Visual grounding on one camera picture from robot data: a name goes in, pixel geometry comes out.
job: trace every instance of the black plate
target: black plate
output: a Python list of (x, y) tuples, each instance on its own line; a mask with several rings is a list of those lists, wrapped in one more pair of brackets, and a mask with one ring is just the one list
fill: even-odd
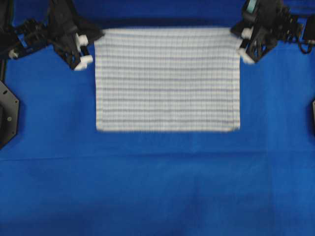
[(16, 135), (20, 106), (20, 101), (1, 81), (0, 106), (3, 107), (3, 118), (0, 128), (1, 149)]

